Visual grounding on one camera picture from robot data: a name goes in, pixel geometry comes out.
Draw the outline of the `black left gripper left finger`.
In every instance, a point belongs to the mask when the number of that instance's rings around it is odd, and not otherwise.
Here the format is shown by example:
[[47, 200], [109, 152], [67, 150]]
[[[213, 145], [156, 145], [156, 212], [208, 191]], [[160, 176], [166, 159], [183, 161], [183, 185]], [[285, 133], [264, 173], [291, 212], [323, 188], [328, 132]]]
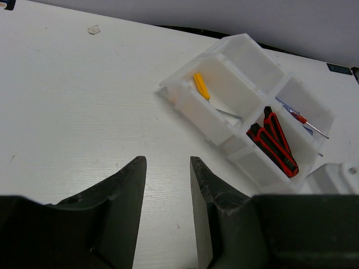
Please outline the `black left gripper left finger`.
[[57, 204], [2, 196], [1, 267], [131, 268], [146, 168], [138, 156]]

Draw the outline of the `blue screwdriver horizontal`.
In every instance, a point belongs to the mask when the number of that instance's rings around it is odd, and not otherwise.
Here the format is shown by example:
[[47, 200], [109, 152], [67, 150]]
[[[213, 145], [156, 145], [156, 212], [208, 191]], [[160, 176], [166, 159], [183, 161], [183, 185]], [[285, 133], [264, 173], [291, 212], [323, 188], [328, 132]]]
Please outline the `blue screwdriver horizontal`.
[[280, 103], [280, 105], [289, 113], [291, 114], [296, 114], [296, 112], [292, 109], [291, 106], [289, 106], [287, 103], [285, 103], [282, 99], [278, 98], [277, 96], [275, 97], [275, 99]]

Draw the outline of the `yellow screwdriver long shaft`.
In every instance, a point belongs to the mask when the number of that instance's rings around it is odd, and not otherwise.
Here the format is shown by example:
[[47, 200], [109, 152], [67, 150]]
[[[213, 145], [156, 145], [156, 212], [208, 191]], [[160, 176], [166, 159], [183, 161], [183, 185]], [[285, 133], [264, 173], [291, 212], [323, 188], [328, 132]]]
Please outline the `yellow screwdriver long shaft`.
[[[208, 92], [208, 88], [204, 82], [204, 79], [202, 77], [202, 75], [200, 73], [195, 73], [194, 74], [194, 82], [196, 84], [196, 87], [197, 87], [197, 90], [199, 92], [199, 94], [207, 101], [207, 102], [210, 102], [210, 94]], [[232, 114], [232, 113], [229, 113], [229, 112], [225, 112], [223, 110], [220, 110], [220, 109], [216, 109], [218, 112], [224, 114], [224, 115], [227, 115], [227, 116], [230, 116], [232, 118], [235, 118], [235, 119], [238, 119], [238, 120], [241, 120], [242, 118], [238, 115], [235, 115], [235, 114]]]

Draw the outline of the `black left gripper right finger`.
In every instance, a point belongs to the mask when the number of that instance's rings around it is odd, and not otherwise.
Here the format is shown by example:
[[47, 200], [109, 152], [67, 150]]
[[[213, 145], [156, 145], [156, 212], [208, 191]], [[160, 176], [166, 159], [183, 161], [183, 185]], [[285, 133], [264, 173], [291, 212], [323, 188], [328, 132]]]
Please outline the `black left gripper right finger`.
[[200, 268], [357, 268], [358, 196], [249, 197], [190, 158]]

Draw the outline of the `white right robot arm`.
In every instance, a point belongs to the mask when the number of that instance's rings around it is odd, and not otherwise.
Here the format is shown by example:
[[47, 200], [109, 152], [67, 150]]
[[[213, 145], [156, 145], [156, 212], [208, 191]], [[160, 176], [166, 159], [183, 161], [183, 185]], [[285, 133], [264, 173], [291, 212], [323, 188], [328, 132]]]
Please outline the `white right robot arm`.
[[358, 163], [326, 163], [306, 177], [302, 193], [358, 194]]

